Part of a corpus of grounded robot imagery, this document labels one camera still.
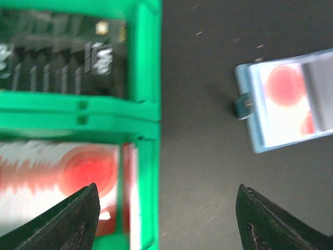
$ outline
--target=green crate edge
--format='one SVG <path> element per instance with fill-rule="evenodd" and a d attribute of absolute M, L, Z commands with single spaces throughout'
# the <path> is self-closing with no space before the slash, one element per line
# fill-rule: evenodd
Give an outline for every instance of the green crate edge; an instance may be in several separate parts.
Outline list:
<path fill-rule="evenodd" d="M 161 51 L 161 18 L 162 4 L 159 0 L 123 0 L 119 2 L 104 0 L 61 1 L 34 0 L 0 0 L 6 8 L 27 8 L 88 15 L 126 18 L 129 27 L 134 27 L 129 39 L 129 95 L 130 101 L 116 97 L 74 96 L 51 93 L 25 93 L 3 91 L 0 93 L 0 110 L 26 110 L 73 112 L 86 103 L 90 112 L 106 113 L 122 117 L 159 121 L 161 119 L 161 84 L 160 84 L 160 51 Z"/>
<path fill-rule="evenodd" d="M 106 115 L 90 114 L 86 119 L 74 114 L 27 114 L 1 112 L 0 136 L 2 139 L 50 139 L 92 141 L 95 143 L 134 142 L 139 150 L 139 196 L 142 216 L 142 249 L 159 249 L 158 230 L 158 180 L 160 124 L 156 122 L 131 120 Z M 92 139 L 93 131 L 103 139 Z M 122 178 L 119 178 L 118 210 L 121 210 Z M 117 225 L 121 225 L 121 213 Z M 114 234 L 95 239 L 93 250 L 129 250 L 128 237 L 117 226 Z"/>

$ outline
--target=dark tabletop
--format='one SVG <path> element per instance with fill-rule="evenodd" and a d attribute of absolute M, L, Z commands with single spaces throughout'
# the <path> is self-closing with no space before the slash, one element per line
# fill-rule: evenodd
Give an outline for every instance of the dark tabletop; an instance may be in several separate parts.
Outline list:
<path fill-rule="evenodd" d="M 333 1 L 163 2 L 160 249 L 241 249 L 241 183 L 333 234 L 333 136 L 254 154 L 230 107 L 237 64 L 333 47 Z"/>

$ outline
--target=green plastic crate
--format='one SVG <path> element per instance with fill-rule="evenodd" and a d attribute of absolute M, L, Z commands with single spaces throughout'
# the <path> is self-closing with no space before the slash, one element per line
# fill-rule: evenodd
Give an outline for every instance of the green plastic crate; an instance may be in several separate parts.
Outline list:
<path fill-rule="evenodd" d="M 0 0 L 0 6 L 126 19 L 129 44 L 129 100 L 4 91 L 0 93 L 0 110 L 69 113 L 84 108 L 96 113 L 160 120 L 160 0 Z"/>
<path fill-rule="evenodd" d="M 122 144 L 138 148 L 142 249 L 158 250 L 158 173 L 160 125 L 98 114 L 37 114 L 0 111 L 0 140 L 50 139 Z M 122 167 L 119 168 L 117 229 L 97 237 L 93 250 L 129 250 L 122 233 Z"/>

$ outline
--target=green tray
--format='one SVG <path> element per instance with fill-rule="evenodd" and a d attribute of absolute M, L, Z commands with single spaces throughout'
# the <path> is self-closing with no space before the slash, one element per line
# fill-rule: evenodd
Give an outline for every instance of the green tray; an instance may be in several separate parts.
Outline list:
<path fill-rule="evenodd" d="M 158 173 L 160 125 L 110 115 L 35 114 L 1 112 L 0 140 L 49 139 L 122 144 L 138 148 L 142 249 L 158 250 Z M 130 250 L 122 233 L 122 167 L 119 168 L 117 229 L 97 237 L 93 250 Z"/>
<path fill-rule="evenodd" d="M 127 20 L 129 100 L 49 93 L 3 91 L 0 110 L 73 112 L 88 109 L 151 121 L 161 118 L 159 0 L 0 0 L 4 8 L 53 10 Z"/>

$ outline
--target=red circle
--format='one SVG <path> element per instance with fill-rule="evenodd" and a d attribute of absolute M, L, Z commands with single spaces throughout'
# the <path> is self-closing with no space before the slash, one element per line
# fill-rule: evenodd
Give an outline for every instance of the red circle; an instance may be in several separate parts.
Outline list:
<path fill-rule="evenodd" d="M 266 90 L 275 104 L 292 106 L 305 95 L 304 79 L 296 70 L 280 65 L 275 67 L 268 76 Z"/>
<path fill-rule="evenodd" d="M 312 119 L 311 112 L 309 111 L 301 125 L 301 134 L 308 135 L 315 132 L 315 127 Z"/>
<path fill-rule="evenodd" d="M 117 182 L 117 161 L 102 147 L 79 147 L 61 160 L 63 173 L 59 187 L 66 195 L 96 183 L 99 198 L 108 194 Z"/>

